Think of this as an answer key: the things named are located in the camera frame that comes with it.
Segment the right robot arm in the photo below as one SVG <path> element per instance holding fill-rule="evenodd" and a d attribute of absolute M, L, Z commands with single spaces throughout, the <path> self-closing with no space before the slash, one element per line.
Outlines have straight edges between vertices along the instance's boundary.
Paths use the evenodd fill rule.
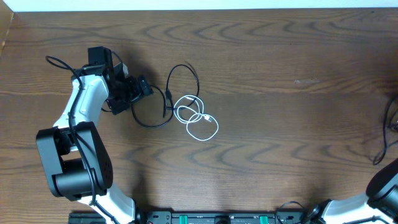
<path fill-rule="evenodd" d="M 397 223 L 397 160 L 381 169 L 366 192 L 344 200 L 326 200 L 302 221 L 312 224 Z"/>

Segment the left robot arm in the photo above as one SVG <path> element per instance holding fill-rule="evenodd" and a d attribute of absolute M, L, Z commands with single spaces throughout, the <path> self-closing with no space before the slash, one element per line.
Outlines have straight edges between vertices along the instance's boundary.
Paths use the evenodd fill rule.
<path fill-rule="evenodd" d="M 143 76 L 129 75 L 116 53 L 88 49 L 88 63 L 71 68 L 46 56 L 48 63 L 72 73 L 72 93 L 61 117 L 36 135 L 36 144 L 51 193 L 90 206 L 106 223 L 147 223 L 147 215 L 113 182 L 113 166 L 97 130 L 107 103 L 112 114 L 153 93 Z"/>

